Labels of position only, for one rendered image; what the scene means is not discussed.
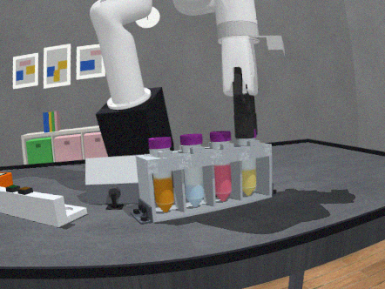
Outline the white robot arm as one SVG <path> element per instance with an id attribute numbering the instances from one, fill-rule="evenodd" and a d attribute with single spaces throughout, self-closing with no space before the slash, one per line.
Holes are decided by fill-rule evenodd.
<path id="1" fill-rule="evenodd" d="M 197 16 L 215 12 L 218 39 L 249 36 L 267 43 L 272 57 L 284 57 L 281 36 L 259 36 L 254 0 L 173 0 L 182 14 Z M 98 0 L 90 10 L 97 33 L 111 98 L 112 110 L 144 103 L 150 90 L 144 88 L 133 36 L 123 25 L 148 17 L 152 0 Z M 256 40 L 253 39 L 253 40 Z M 283 45 L 283 46 L 282 46 Z"/>

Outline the orange digital multimeter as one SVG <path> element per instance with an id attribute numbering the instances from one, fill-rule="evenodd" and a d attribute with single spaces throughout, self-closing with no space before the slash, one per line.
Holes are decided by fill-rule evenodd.
<path id="1" fill-rule="evenodd" d="M 11 172 L 0 172 L 0 186 L 7 187 L 11 185 L 13 185 Z"/>

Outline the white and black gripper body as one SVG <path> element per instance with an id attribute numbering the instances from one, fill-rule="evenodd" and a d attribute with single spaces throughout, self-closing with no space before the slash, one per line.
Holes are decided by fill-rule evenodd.
<path id="1" fill-rule="evenodd" d="M 253 39 L 256 38 L 230 36 L 218 39 L 218 43 L 221 44 L 223 92 L 227 96 L 233 97 L 234 67 L 240 67 L 242 70 L 243 93 L 248 91 L 252 96 L 258 93 L 254 44 L 259 43 L 260 40 Z"/>

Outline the black table edge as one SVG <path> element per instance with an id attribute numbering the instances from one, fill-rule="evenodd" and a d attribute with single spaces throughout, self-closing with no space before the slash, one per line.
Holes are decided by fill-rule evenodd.
<path id="1" fill-rule="evenodd" d="M 290 145 L 298 143 L 314 143 L 337 148 L 366 152 L 385 157 L 385 151 L 376 151 L 344 144 L 335 144 L 313 139 L 300 139 L 282 142 L 266 143 L 275 145 Z M 85 164 L 84 160 L 42 163 L 32 165 L 1 166 L 2 170 Z M 281 251 L 297 245 L 302 245 L 316 239 L 321 239 L 337 232 L 365 224 L 377 218 L 385 216 L 385 206 L 366 212 L 361 215 L 342 220 L 332 225 L 326 225 L 309 232 L 303 232 L 294 236 L 259 245 L 252 245 L 227 252 L 218 252 L 184 259 L 171 259 L 164 261 L 145 262 L 123 265 L 88 265 L 88 266 L 0 266 L 0 279 L 92 279 L 112 278 L 157 274 L 165 272 L 178 272 L 197 269 L 213 265 L 221 265 L 243 259 L 250 259 L 272 252 Z"/>

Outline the white button panel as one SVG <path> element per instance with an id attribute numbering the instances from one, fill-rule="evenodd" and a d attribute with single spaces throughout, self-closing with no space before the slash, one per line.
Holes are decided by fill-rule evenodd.
<path id="1" fill-rule="evenodd" d="M 117 204 L 138 203 L 136 156 L 86 158 L 88 204 L 112 204 L 106 210 L 119 210 L 124 205 Z"/>

